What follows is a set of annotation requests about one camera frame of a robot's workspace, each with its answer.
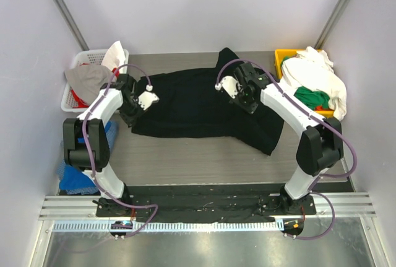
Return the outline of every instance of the white wall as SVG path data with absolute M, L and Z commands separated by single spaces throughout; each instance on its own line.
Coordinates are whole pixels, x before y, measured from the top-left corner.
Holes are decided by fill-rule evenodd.
M 395 23 L 395 0 L 351 0 L 325 43 L 348 90 L 343 130 L 358 153 L 353 180 L 358 189 L 369 192 L 392 253 L 396 249 Z
M 314 45 L 337 0 L 65 0 L 90 48 L 133 54 Z
M 27 266 L 53 184 L 67 68 L 79 52 L 52 0 L 0 0 L 0 266 Z

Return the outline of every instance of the gray wood surface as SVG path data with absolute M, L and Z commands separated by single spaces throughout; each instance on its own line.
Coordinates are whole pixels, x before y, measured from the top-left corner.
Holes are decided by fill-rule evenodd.
M 237 55 L 257 61 L 274 72 L 273 51 L 239 52 Z M 217 53 L 129 57 L 130 63 L 137 64 L 150 75 L 211 68 L 216 61 Z M 110 163 L 127 185 L 278 183 L 287 182 L 296 169 L 298 137 L 288 125 L 284 126 L 279 144 L 269 157 L 235 138 L 151 138 L 132 134 L 118 115 L 113 119 L 119 122 L 119 134 Z M 341 163 L 330 172 L 342 173 Z

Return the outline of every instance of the yellow laundry basket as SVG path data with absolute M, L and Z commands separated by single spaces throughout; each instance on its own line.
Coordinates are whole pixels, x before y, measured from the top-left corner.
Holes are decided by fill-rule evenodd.
M 276 49 L 275 50 L 275 69 L 277 70 L 277 76 L 278 78 L 282 78 L 282 69 L 280 67 L 281 62 L 285 57 L 290 57 L 292 58 L 294 55 L 296 55 L 297 51 L 301 51 L 304 49 Z M 323 115 L 326 118 L 333 117 L 334 111 L 333 110 L 319 110 L 316 111 L 316 113 Z

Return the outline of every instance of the plastic basket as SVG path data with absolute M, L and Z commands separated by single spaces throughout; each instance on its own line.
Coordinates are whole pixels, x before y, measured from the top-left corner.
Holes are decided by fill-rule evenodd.
M 276 49 L 275 50 L 275 69 L 277 70 L 277 76 L 278 78 L 282 78 L 283 73 L 282 73 L 282 68 L 280 67 L 280 64 L 282 63 L 283 59 L 285 57 L 294 57 L 294 55 L 297 54 L 297 51 L 301 51 L 304 49 Z M 315 111 L 316 113 L 323 115 L 326 118 L 333 117 L 334 111 L 333 110 L 319 110 Z
M 79 54 L 77 54 L 74 58 L 72 68 L 76 68 L 78 66 L 81 66 L 84 63 L 88 64 L 101 64 L 101 61 L 105 57 L 107 52 L 107 49 L 96 49 L 96 50 L 88 50 L 88 51 L 81 51 Z M 125 62 L 128 62 L 128 57 L 129 57 L 129 52 L 124 49 L 125 53 Z M 126 73 L 127 72 L 127 67 L 123 67 L 119 70 L 120 73 Z M 62 97 L 62 102 L 61 102 L 61 108 L 65 112 L 84 112 L 86 108 L 74 108 L 78 106 L 77 102 L 75 101 L 72 93 L 71 93 L 71 87 L 68 83 L 66 83 L 66 86 L 64 88 L 63 92 L 63 97 Z

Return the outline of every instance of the metal pole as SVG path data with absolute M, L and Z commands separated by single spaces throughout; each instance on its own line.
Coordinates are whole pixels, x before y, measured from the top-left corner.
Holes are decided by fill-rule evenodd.
M 55 4 L 57 5 L 59 11 L 61 12 L 66 24 L 69 26 L 70 31 L 72 32 L 74 38 L 80 45 L 81 49 L 89 50 L 87 42 L 85 42 L 84 37 L 82 36 L 77 24 L 75 23 L 72 14 L 70 13 L 69 9 L 67 8 L 65 2 L 63 0 L 54 0 Z
M 335 24 L 338 22 L 341 17 L 343 11 L 345 10 L 349 0 L 338 0 L 337 4 L 334 7 L 332 14 L 326 22 L 326 25 L 323 28 L 323 31 L 319 38 L 316 41 L 315 49 L 322 49 L 324 43 L 330 35 L 330 32 L 334 28 Z

